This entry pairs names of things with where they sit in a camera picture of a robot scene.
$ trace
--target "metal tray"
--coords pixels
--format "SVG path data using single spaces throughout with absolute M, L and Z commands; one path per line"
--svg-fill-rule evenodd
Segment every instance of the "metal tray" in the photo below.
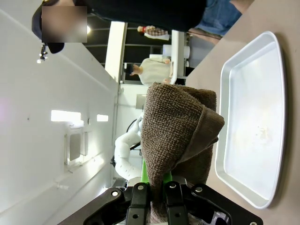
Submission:
M 274 197 L 285 140 L 285 75 L 276 36 L 264 32 L 222 68 L 220 114 L 225 126 L 217 176 L 252 206 Z

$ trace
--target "terry cloth towel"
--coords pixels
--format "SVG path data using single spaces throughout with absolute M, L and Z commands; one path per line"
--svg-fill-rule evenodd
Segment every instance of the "terry cloth towel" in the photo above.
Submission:
M 141 145 L 153 197 L 151 223 L 167 220 L 161 195 L 165 173 L 192 184 L 206 182 L 212 147 L 224 125 L 216 100 L 211 90 L 157 83 L 148 88 Z

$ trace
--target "tray rim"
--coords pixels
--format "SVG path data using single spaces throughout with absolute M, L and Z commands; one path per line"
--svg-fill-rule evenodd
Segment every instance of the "tray rim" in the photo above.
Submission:
M 279 42 L 278 42 L 278 39 L 277 39 L 276 35 L 273 32 L 271 32 L 271 31 L 265 31 L 262 34 L 260 34 L 259 36 L 257 36 L 255 39 L 253 39 L 251 42 L 249 42 L 247 45 L 245 45 L 242 49 L 240 49 L 237 53 L 235 53 L 230 59 L 228 59 L 224 63 L 224 65 L 222 67 L 222 70 L 221 70 L 221 77 L 220 77 L 220 107 L 219 107 L 219 114 L 222 115 L 221 114 L 221 111 L 222 111 L 222 76 L 223 76 L 223 72 L 224 72 L 224 68 L 225 68 L 226 64 L 229 63 L 232 58 L 238 57 L 238 55 L 240 54 L 240 52 L 242 52 L 243 50 L 245 50 L 246 48 L 248 48 L 250 45 L 252 45 L 256 41 L 258 41 L 264 35 L 271 36 L 272 39 L 275 42 L 276 49 L 277 49 L 277 54 L 278 54 L 278 57 L 279 57 L 279 61 L 281 62 L 280 65 L 279 65 L 279 67 L 280 67 L 280 73 L 281 73 L 281 82 L 283 84 L 282 87 L 281 87 L 281 94 L 283 96 L 283 98 L 282 98 L 282 108 L 283 108 L 283 111 L 282 111 L 282 121 L 283 121 L 283 125 L 282 125 L 282 130 L 281 130 L 281 134 L 282 134 L 281 136 L 282 136 L 282 138 L 281 138 L 281 141 L 280 141 L 280 145 L 281 145 L 281 151 L 280 151 L 280 154 L 279 154 L 280 161 L 279 161 L 279 163 L 277 165 L 276 177 L 275 177 L 275 180 L 274 180 L 274 186 L 273 186 L 270 198 L 269 199 L 265 199 L 267 202 L 264 205 L 262 205 L 262 206 L 256 205 L 249 198 L 247 198 L 246 196 L 244 196 L 239 190 L 237 190 L 234 186 L 232 186 L 230 183 L 228 183 L 227 180 L 224 179 L 222 177 L 222 175 L 218 173 L 218 171 L 217 171 L 217 165 L 216 164 L 217 164 L 217 159 L 218 159 L 218 152 L 221 151 L 220 150 L 219 142 L 217 142 L 216 157 L 215 157 L 215 173 L 216 173 L 217 177 L 221 181 L 223 181 L 227 186 L 229 186 L 233 191 L 235 191 L 239 196 L 241 196 L 244 200 L 246 200 L 249 204 L 251 204 L 253 207 L 255 207 L 257 209 L 265 209 L 265 208 L 267 208 L 268 206 L 270 206 L 271 202 L 274 199 L 274 196 L 275 196 L 277 188 L 278 188 L 278 182 L 279 182 L 279 179 L 280 179 L 280 174 L 281 174 L 282 165 L 283 165 L 283 163 L 282 163 L 282 161 L 283 161 L 283 155 L 284 155 L 285 145 L 286 145 L 285 137 L 286 137 L 286 123 L 287 123 L 287 116 L 286 116 L 287 115 L 287 105 L 286 105 L 286 102 L 287 102 L 287 93 L 286 93 L 286 76 L 285 76 L 285 70 L 284 70 L 284 68 L 285 68 L 285 62 L 284 62 L 282 50 L 281 50 L 281 47 L 279 45 Z M 226 128 L 226 135 L 227 135 L 228 126 L 223 127 L 223 128 Z

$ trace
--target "white wall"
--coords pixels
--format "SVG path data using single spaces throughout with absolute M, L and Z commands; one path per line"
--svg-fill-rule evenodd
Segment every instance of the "white wall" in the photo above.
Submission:
M 130 123 L 137 119 L 142 113 L 141 109 L 136 109 L 136 95 L 146 94 L 148 87 L 143 85 L 121 84 L 118 98 L 117 109 L 117 124 L 116 124 L 116 137 L 124 134 Z M 129 161 L 134 166 L 142 168 L 142 158 L 139 156 L 138 151 L 131 151 Z
M 86 205 L 94 198 L 98 197 L 103 188 L 108 188 L 109 177 L 107 174 L 111 171 L 112 166 L 106 164 L 75 196 L 61 208 L 58 208 L 54 216 L 51 217 L 44 225 L 56 225 L 79 210 L 82 205 Z
M 116 82 L 119 82 L 120 70 L 122 69 L 125 31 L 126 24 L 124 22 L 111 23 L 107 43 L 105 70 Z
M 57 210 L 84 187 L 113 153 L 113 109 L 117 83 L 82 44 L 37 64 L 41 41 L 31 32 L 40 0 L 0 2 L 0 224 L 51 224 L 67 217 Z M 91 125 L 89 155 L 82 167 L 64 168 L 64 124 L 51 122 L 51 110 L 80 112 Z M 96 122 L 97 114 L 109 121 Z M 111 185 L 111 166 L 100 186 Z M 57 189 L 57 182 L 68 190 Z M 78 205 L 92 199 L 80 191 Z

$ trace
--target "person in white shirt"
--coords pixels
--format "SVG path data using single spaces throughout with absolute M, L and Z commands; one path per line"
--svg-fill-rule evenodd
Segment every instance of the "person in white shirt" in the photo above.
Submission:
M 170 60 L 169 59 L 144 59 L 140 66 L 127 64 L 125 73 L 139 75 L 143 85 L 151 86 L 157 83 L 170 83 Z

